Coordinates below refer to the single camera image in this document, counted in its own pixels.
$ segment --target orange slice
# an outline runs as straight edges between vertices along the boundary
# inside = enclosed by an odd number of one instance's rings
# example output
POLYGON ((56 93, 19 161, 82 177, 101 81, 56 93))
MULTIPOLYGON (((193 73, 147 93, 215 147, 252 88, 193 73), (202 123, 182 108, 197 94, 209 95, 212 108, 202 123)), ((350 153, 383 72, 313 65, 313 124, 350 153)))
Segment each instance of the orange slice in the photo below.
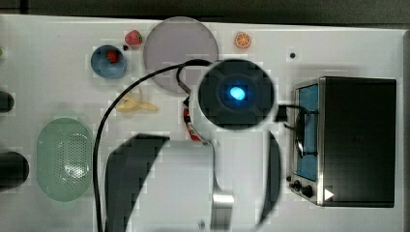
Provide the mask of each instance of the orange slice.
POLYGON ((245 32, 240 32, 235 38, 235 44, 240 48, 246 48, 250 46, 250 36, 245 32))

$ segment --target white tabletop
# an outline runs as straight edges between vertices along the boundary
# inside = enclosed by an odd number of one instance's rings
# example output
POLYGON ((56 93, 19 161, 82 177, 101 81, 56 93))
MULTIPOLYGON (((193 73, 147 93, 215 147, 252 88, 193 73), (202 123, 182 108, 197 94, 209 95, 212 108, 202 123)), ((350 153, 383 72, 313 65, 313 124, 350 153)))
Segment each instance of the white tabletop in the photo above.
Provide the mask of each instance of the white tabletop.
MULTIPOLYGON (((127 86, 145 75, 142 47, 125 51, 124 77, 106 80, 90 67, 93 49, 121 46, 127 32, 143 38, 157 20, 0 15, 0 88, 15 97, 15 108, 0 116, 0 147, 25 156, 29 179, 19 188, 0 193, 0 228, 7 231, 97 231, 93 188, 70 203, 48 198, 36 181, 37 137, 65 109, 75 112, 95 133, 109 104, 127 86)), ((264 231, 402 231, 403 230, 403 31, 354 28, 205 23, 220 47, 220 59, 240 57, 259 64, 277 84, 279 103, 289 102, 295 83, 322 75, 392 77, 397 80, 397 152, 395 207, 392 209, 319 208, 292 193, 283 180, 281 196, 264 231), (236 48, 238 31, 252 37, 248 49, 236 48), (290 59, 289 53, 296 58, 290 59)), ((144 99, 157 113, 115 113, 102 135, 101 165, 108 154, 138 132, 187 138, 182 101, 148 80, 144 99)), ((283 176, 288 166, 288 131, 272 128, 281 148, 283 176)))

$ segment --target black object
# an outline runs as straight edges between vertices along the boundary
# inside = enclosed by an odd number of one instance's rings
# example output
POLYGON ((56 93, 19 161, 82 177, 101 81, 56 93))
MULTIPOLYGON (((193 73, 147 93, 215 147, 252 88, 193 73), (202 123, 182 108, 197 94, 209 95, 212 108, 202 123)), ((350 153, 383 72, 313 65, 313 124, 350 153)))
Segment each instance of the black object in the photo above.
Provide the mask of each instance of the black object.
POLYGON ((298 84, 295 95, 313 85, 318 85, 319 93, 317 134, 305 133, 305 139, 316 136, 317 154, 301 159, 295 153, 297 162, 292 178, 304 187, 311 185, 317 197, 310 200, 320 206, 392 208, 395 80, 324 76, 298 84), (319 178, 311 180, 306 173, 317 174, 319 178))
POLYGON ((302 187, 301 182, 299 181, 295 181, 293 184, 289 184, 289 186, 296 191, 301 190, 301 187, 302 187))
POLYGON ((260 123, 271 111, 275 90, 269 76, 250 61, 224 60, 204 76, 199 86, 198 101, 205 117, 213 124, 243 130, 260 123), (241 101, 230 96, 230 90, 245 91, 241 101))
POLYGON ((6 113, 13 109, 15 106, 15 99, 13 96, 0 91, 0 113, 6 113))
POLYGON ((109 155, 105 173, 105 232, 126 231, 132 208, 168 137, 139 134, 109 155))
POLYGON ((0 154, 0 191, 23 184, 28 173, 29 165, 24 156, 16 152, 0 154))
POLYGON ((278 114, 277 117, 275 118, 275 122, 287 122, 287 105, 282 105, 280 104, 278 106, 278 114))
POLYGON ((179 64, 179 65, 174 65, 174 66, 169 66, 167 68, 163 68, 161 70, 158 70, 156 72, 152 72, 147 74, 146 76, 138 79, 136 82, 134 82, 132 85, 130 85, 126 90, 124 90, 115 100, 114 102, 109 106, 109 108, 106 110, 104 115, 102 116, 102 120, 100 121, 99 128, 97 130, 96 134, 96 140, 94 143, 94 149, 93 149, 93 186, 94 186, 94 196, 95 196, 95 201, 96 201, 96 217, 97 217, 97 226, 98 226, 98 231, 103 232, 103 216, 102 216, 102 209, 101 209, 101 200, 100 200, 100 189, 99 189, 99 173, 98 173, 98 155, 99 155, 99 146, 100 146, 100 140, 102 137, 103 133, 103 126, 108 119, 109 114, 111 111, 115 108, 115 105, 129 92, 131 91, 135 86, 139 85, 141 82, 157 75, 160 73, 165 73, 167 71, 175 70, 175 69, 180 69, 186 66, 208 66, 208 61, 200 60, 200 59, 195 59, 195 60, 189 60, 186 63, 179 64))
POLYGON ((305 187, 301 188, 301 192, 303 195, 305 195, 307 198, 311 198, 313 196, 313 189, 311 188, 310 185, 307 185, 305 187))
POLYGON ((268 156, 268 173, 265 190, 265 202, 257 227, 261 226, 268 214, 272 211, 278 201, 280 194, 280 149, 274 136, 270 134, 269 156, 268 156))
POLYGON ((182 101, 182 104, 183 104, 186 108, 189 108, 189 107, 190 107, 190 96, 188 96, 186 99, 184 99, 184 101, 182 101))

